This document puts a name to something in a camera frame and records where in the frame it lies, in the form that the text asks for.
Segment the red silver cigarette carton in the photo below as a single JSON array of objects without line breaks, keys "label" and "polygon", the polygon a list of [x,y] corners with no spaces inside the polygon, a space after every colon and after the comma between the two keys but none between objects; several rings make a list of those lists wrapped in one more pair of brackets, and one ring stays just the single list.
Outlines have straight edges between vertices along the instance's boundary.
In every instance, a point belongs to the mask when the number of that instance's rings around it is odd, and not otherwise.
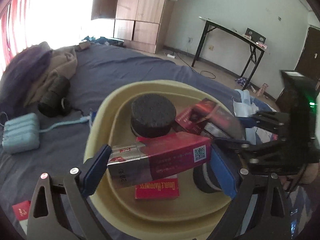
[{"label": "red silver cigarette carton", "polygon": [[135,186],[210,161],[212,140],[187,132],[112,147],[107,169],[115,187]]}]

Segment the red Double Happiness cigarette box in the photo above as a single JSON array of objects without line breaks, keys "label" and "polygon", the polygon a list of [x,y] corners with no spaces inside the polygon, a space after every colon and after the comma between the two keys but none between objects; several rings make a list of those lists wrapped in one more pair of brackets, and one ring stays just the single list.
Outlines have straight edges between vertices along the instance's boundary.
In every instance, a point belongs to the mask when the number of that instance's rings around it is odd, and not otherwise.
[{"label": "red Double Happiness cigarette box", "polygon": [[175,199],[179,196],[180,190],[177,175],[135,186],[136,200]]}]

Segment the maroon cigarette box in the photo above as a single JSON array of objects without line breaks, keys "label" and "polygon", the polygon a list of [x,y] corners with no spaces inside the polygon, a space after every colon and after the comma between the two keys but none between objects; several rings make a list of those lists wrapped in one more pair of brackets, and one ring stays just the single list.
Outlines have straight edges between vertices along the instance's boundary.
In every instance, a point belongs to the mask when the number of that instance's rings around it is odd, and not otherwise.
[{"label": "maroon cigarette box", "polygon": [[218,109],[217,102],[204,98],[181,111],[175,118],[173,129],[175,132],[200,135],[207,123],[221,128],[226,121],[223,121],[223,118],[217,114]]}]

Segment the dark round sponge puck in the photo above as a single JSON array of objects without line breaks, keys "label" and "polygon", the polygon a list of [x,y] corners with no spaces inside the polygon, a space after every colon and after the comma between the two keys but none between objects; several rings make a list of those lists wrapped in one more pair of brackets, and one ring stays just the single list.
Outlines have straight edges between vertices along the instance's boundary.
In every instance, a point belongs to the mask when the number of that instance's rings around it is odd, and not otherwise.
[{"label": "dark round sponge puck", "polygon": [[156,138],[167,135],[176,118],[176,108],[159,94],[143,94],[131,103],[131,129],[138,137]]}]

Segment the red white box on bed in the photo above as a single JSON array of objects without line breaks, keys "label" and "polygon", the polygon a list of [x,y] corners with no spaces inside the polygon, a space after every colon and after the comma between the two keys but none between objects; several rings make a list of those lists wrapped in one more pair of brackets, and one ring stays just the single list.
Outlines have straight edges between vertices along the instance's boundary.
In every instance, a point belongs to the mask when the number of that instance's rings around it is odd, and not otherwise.
[{"label": "red white box on bed", "polygon": [[30,206],[31,201],[29,200],[17,203],[12,206],[14,215],[19,222],[28,219]]}]

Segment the yellow plastic basin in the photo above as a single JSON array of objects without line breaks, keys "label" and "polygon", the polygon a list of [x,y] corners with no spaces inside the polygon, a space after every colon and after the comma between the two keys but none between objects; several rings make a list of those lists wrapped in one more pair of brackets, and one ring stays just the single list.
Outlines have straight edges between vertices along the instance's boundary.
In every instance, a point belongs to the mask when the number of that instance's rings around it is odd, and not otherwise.
[{"label": "yellow plastic basin", "polygon": [[[207,93],[171,80],[141,81],[113,91],[100,105],[88,136],[84,158],[104,144],[135,141],[130,128],[131,100],[145,93],[166,96],[178,111],[206,98]],[[90,199],[99,214],[118,230],[139,239],[205,239],[227,210],[231,199],[222,192],[204,193],[192,170],[178,175],[180,196],[169,200],[137,200],[135,189],[116,189],[105,174]]]}]

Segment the light blue power bank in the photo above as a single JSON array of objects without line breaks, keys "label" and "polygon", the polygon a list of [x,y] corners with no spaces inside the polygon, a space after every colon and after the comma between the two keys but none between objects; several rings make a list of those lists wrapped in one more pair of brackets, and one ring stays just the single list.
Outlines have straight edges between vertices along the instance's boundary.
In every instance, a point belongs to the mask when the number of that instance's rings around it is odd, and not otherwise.
[{"label": "light blue power bank", "polygon": [[40,122],[35,113],[8,120],[4,124],[2,147],[8,154],[39,148]]}]

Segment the folding table black legs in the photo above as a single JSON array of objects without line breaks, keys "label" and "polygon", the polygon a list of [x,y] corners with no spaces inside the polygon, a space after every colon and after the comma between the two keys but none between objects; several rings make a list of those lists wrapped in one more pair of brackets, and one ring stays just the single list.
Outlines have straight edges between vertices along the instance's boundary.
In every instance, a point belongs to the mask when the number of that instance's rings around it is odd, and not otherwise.
[{"label": "folding table black legs", "polygon": [[247,89],[263,56],[269,53],[265,44],[253,42],[245,33],[240,34],[208,18],[200,16],[199,19],[204,22],[204,28],[191,66],[208,57],[211,51],[213,58],[208,61],[237,78],[244,79],[242,88]]}]

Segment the black cylindrical lens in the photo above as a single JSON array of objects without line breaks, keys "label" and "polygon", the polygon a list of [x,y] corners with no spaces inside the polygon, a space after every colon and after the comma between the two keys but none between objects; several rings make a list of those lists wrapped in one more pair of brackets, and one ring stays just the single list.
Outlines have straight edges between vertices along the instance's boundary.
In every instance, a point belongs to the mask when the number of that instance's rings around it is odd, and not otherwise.
[{"label": "black cylindrical lens", "polygon": [[49,118],[67,116],[71,111],[71,104],[66,98],[69,89],[70,81],[64,76],[57,76],[40,98],[39,112]]}]

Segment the black speaker on table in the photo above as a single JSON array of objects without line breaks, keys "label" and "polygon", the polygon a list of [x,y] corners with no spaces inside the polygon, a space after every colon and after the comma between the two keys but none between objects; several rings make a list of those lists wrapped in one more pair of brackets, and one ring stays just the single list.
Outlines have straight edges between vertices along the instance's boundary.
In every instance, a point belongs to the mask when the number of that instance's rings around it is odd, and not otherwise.
[{"label": "black speaker on table", "polygon": [[245,35],[250,36],[251,40],[253,42],[265,43],[265,41],[266,41],[266,37],[264,37],[263,35],[257,33],[256,31],[254,31],[254,30],[252,30],[250,28],[247,28],[247,30],[245,32]]}]

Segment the beige and purple clothes pile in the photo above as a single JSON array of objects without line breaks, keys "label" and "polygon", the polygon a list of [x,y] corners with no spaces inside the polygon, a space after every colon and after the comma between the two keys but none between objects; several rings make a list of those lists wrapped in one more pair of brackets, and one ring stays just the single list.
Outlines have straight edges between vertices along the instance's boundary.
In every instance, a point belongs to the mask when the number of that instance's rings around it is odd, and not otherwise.
[{"label": "beige and purple clothes pile", "polygon": [[77,66],[75,46],[52,50],[42,42],[23,50],[1,77],[1,111],[12,113],[40,100],[57,76],[70,79]]}]

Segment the dark blue bed sheet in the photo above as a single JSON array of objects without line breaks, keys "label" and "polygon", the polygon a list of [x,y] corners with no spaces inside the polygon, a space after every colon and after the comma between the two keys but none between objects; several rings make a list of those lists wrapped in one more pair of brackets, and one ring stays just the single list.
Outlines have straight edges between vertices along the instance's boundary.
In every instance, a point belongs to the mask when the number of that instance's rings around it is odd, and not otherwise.
[{"label": "dark blue bed sheet", "polygon": [[[98,110],[115,89],[138,81],[175,80],[193,86],[222,102],[229,110],[240,94],[169,59],[151,57],[130,49],[95,44],[78,52],[68,100],[76,120]],[[24,235],[12,206],[31,200],[39,176],[67,174],[82,164],[89,135],[88,124],[61,126],[40,136],[40,146],[18,154],[1,152],[1,208],[15,230]]]}]

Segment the wooden wardrobe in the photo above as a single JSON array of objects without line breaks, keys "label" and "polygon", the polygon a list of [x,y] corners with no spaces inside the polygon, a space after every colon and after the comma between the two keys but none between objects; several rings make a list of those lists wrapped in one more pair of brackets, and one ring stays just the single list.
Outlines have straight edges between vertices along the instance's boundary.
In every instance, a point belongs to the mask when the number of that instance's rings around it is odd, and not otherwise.
[{"label": "wooden wardrobe", "polygon": [[93,0],[94,36],[123,40],[127,48],[155,54],[164,46],[173,8],[171,0]]}]

